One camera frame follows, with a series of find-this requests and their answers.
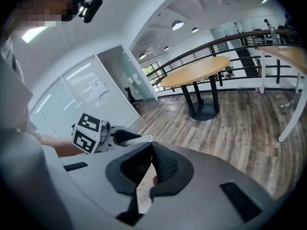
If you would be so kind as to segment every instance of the paper sign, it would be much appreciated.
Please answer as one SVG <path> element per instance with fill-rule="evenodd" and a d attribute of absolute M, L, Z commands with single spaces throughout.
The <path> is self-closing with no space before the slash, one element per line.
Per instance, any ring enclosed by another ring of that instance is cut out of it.
<path fill-rule="evenodd" d="M 101 98 L 104 94 L 108 92 L 104 83 L 101 82 L 99 77 L 90 81 L 88 84 L 90 85 L 91 89 L 93 90 L 93 92 L 96 94 L 98 98 Z"/>
<path fill-rule="evenodd" d="M 132 77 L 135 80 L 137 85 L 141 85 L 142 84 L 142 82 L 139 80 L 139 75 L 138 74 L 133 74 Z"/>

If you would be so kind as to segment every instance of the white desk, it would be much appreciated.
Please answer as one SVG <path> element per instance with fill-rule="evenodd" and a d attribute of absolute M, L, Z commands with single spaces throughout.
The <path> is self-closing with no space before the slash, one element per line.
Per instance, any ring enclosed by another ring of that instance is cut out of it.
<path fill-rule="evenodd" d="M 301 78 L 301 75 L 304 79 L 304 86 L 302 90 L 301 97 L 297 104 L 296 110 L 288 123 L 287 127 L 284 129 L 282 134 L 278 137 L 279 142 L 283 142 L 284 139 L 290 134 L 294 126 L 296 125 L 299 117 L 301 116 L 304 107 L 307 102 L 307 58 L 306 52 L 304 49 L 299 47 L 288 47 L 281 46 L 279 50 L 275 50 L 272 46 L 261 47 L 259 48 L 261 51 L 261 69 L 262 69 L 262 85 L 260 92 L 264 93 L 264 85 L 265 85 L 265 54 L 276 57 L 279 60 L 283 60 L 289 64 L 289 66 L 293 67 L 298 71 L 296 89 L 295 92 L 298 92 L 298 85 Z"/>

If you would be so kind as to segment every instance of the round wooden table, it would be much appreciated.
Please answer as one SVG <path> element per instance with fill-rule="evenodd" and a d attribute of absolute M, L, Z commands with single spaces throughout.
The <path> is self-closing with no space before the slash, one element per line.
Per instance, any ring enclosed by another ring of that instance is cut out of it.
<path fill-rule="evenodd" d="M 161 81 L 161 86 L 165 88 L 180 86 L 189 107 L 190 117 L 196 120 L 209 120 L 220 111 L 214 75 L 225 69 L 229 64 L 229 57 L 224 56 L 202 59 L 174 71 Z M 203 100 L 198 89 L 197 81 L 206 77 L 209 77 L 210 80 L 213 100 Z M 187 84 L 190 83 L 193 83 L 197 96 L 195 103 L 192 103 L 187 89 Z"/>

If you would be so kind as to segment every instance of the hand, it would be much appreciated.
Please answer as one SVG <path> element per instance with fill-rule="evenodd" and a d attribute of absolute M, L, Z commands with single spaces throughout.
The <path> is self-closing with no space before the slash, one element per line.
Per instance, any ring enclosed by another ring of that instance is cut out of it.
<path fill-rule="evenodd" d="M 64 140 L 43 135 L 39 141 L 42 145 L 53 147 L 59 158 L 75 156 L 84 153 L 83 151 L 75 147 L 70 140 Z"/>
<path fill-rule="evenodd" d="M 154 186 L 157 186 L 157 185 L 158 185 L 157 176 L 154 176 L 154 177 L 153 177 L 153 184 L 154 184 Z"/>

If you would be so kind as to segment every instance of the person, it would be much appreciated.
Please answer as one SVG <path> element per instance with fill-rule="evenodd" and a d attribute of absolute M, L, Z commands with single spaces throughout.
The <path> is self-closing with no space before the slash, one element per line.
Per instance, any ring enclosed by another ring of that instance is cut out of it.
<path fill-rule="evenodd" d="M 287 13 L 285 13 L 284 17 L 286 18 L 286 21 L 284 23 L 284 28 L 289 30 L 294 30 L 294 22 L 290 18 L 290 16 Z"/>
<path fill-rule="evenodd" d="M 69 21 L 79 12 L 80 4 L 83 1 L 84 0 L 11 0 L 6 3 L 5 9 L 3 9 L 4 14 L 0 22 L 0 57 L 2 58 L 0 68 L 10 68 L 13 70 L 14 74 L 16 74 L 18 80 L 24 84 L 23 73 L 19 62 L 15 58 L 12 41 L 10 39 L 12 32 L 41 26 L 41 23 L 45 21 Z M 28 109 L 24 110 L 23 113 L 22 121 L 14 128 L 32 134 L 42 145 L 53 147 L 59 157 L 83 153 L 80 149 L 72 145 L 70 140 L 39 134 L 37 132 L 37 127 L 30 120 Z"/>
<path fill-rule="evenodd" d="M 244 44 L 243 38 L 240 38 L 240 41 L 241 41 L 241 44 L 243 45 Z"/>
<path fill-rule="evenodd" d="M 267 24 L 269 30 L 270 30 L 270 29 L 275 29 L 275 27 L 272 26 L 272 25 L 269 23 L 268 19 L 264 19 L 264 22 Z"/>

